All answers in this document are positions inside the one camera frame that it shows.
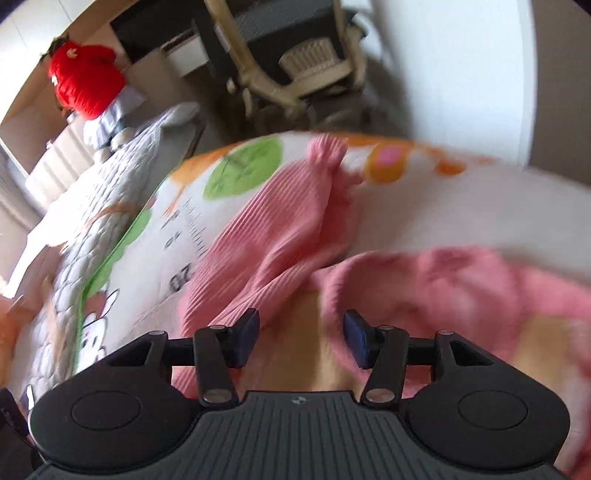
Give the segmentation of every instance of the cartoon print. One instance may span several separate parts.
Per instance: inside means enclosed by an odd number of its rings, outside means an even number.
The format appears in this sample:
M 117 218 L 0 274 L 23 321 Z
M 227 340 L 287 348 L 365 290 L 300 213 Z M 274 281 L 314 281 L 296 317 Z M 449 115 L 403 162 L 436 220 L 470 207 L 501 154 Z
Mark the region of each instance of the cartoon print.
M 106 349 L 102 345 L 107 330 L 106 315 L 118 296 L 119 289 L 107 295 L 105 288 L 86 300 L 76 373 L 82 372 L 106 356 Z
M 240 195 L 266 182 L 283 157 L 277 136 L 252 141 L 225 155 L 213 170 L 203 190 L 206 200 Z
M 172 215 L 177 206 L 178 199 L 181 198 L 181 195 L 185 189 L 195 180 L 197 180 L 211 165 L 217 162 L 217 160 L 222 158 L 225 154 L 232 151 L 240 144 L 242 144 L 242 142 L 227 145 L 212 152 L 188 158 L 177 168 L 175 168 L 175 170 L 173 170 L 173 172 L 168 176 L 168 179 L 179 185 L 179 189 L 174 197 L 174 200 L 168 206 L 164 214 Z

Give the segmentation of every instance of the floor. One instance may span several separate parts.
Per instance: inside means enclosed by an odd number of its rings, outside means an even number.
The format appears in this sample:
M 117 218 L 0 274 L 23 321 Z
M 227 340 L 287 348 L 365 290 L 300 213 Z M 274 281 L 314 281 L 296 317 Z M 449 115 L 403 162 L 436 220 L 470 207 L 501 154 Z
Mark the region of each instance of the floor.
M 294 129 L 308 130 L 311 129 L 311 124 L 314 125 L 312 128 L 321 130 L 362 132 L 389 137 L 405 136 L 404 128 L 392 120 L 393 115 L 372 104 L 366 94 L 371 90 L 371 86 L 363 93 L 350 93 L 314 101 L 313 111 L 296 121 L 288 121 L 280 109 L 271 107 L 254 123 L 245 119 L 242 99 L 228 94 L 225 84 L 211 75 L 207 66 L 191 72 L 185 80 L 207 120 L 199 151 L 212 150 L 261 135 Z M 369 119 L 363 117 L 362 111 L 369 114 Z

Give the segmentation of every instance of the pink fleece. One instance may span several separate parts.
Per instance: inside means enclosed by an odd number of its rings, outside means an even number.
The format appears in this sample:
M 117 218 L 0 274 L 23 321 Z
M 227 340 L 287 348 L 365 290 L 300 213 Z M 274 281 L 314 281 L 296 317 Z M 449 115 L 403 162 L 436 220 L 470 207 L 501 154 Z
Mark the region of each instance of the pink fleece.
M 279 170 L 218 236 L 179 307 L 180 336 L 232 325 L 248 307 L 261 327 L 312 272 L 342 255 L 354 233 L 351 188 L 361 177 L 340 168 L 341 140 L 322 135 L 308 157 Z M 194 370 L 176 369 L 173 385 L 196 396 Z

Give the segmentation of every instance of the chair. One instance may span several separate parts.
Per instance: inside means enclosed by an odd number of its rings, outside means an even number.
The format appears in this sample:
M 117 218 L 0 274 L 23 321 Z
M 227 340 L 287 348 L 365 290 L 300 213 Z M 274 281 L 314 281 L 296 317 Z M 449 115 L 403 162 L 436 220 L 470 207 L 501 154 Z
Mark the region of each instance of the chair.
M 197 0 L 196 29 L 215 73 L 247 117 L 262 99 L 289 115 L 320 91 L 360 90 L 365 36 L 340 0 L 267 0 L 234 17 L 224 0 Z

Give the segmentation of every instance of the beige chair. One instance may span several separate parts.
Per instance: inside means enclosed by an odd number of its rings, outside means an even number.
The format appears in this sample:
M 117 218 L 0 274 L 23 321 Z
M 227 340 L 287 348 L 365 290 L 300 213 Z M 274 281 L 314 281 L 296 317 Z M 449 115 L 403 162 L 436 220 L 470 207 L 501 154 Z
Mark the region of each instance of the beige chair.
M 224 0 L 196 0 L 203 1 L 207 7 L 213 27 L 217 30 L 217 35 L 222 36 L 222 43 L 226 44 L 224 50 L 228 51 L 232 62 L 236 67 L 236 75 L 228 72 L 228 69 L 222 66 L 221 70 L 225 70 L 228 78 L 228 89 L 230 92 L 240 90 L 245 104 L 246 115 L 251 116 L 256 109 L 253 96 L 258 96 L 264 100 L 280 105 L 287 113 L 301 112 L 306 109 L 308 102 L 306 98 L 320 90 L 325 90 L 337 83 L 343 83 L 348 80 L 345 86 L 340 88 L 342 90 L 359 90 L 363 87 L 366 73 L 366 58 L 360 47 L 360 41 L 365 35 L 364 31 L 354 22 L 347 22 L 346 15 L 340 5 L 340 0 L 270 0 L 256 5 L 249 9 L 246 13 L 237 16 L 236 18 L 230 12 L 228 5 Z M 314 36 L 305 38 L 295 45 L 289 46 L 278 59 L 278 64 L 281 69 L 288 75 L 290 82 L 280 83 L 276 78 L 273 78 L 272 73 L 261 66 L 261 60 L 265 58 L 265 47 L 261 50 L 261 43 L 266 43 L 269 51 L 277 50 L 277 46 L 273 41 L 273 35 L 277 35 L 282 39 L 290 38 L 282 35 L 281 26 L 279 26 L 273 33 L 267 35 L 265 38 L 252 38 L 255 35 L 250 35 L 251 38 L 245 38 L 243 33 L 249 34 L 253 31 L 260 31 L 260 25 L 251 28 L 249 23 L 257 22 L 256 17 L 260 14 L 261 24 L 269 22 L 269 13 L 273 9 L 294 9 L 295 14 L 291 12 L 281 12 L 283 17 L 296 17 L 297 14 L 304 8 L 310 10 L 321 10 L 324 8 L 325 19 L 329 27 L 336 29 L 337 38 L 329 36 Z M 302 13 L 302 17 L 309 15 L 306 12 Z M 284 18 L 277 17 L 278 23 Z M 198 25 L 199 33 L 202 38 L 204 47 L 208 53 L 210 61 L 214 69 L 222 62 L 220 58 L 222 54 L 219 46 L 214 45 L 215 38 L 210 32 L 206 32 L 208 27 L 207 22 L 201 20 Z M 286 25 L 285 30 L 297 28 L 298 25 Z M 253 54 L 253 46 L 258 42 L 258 59 Z

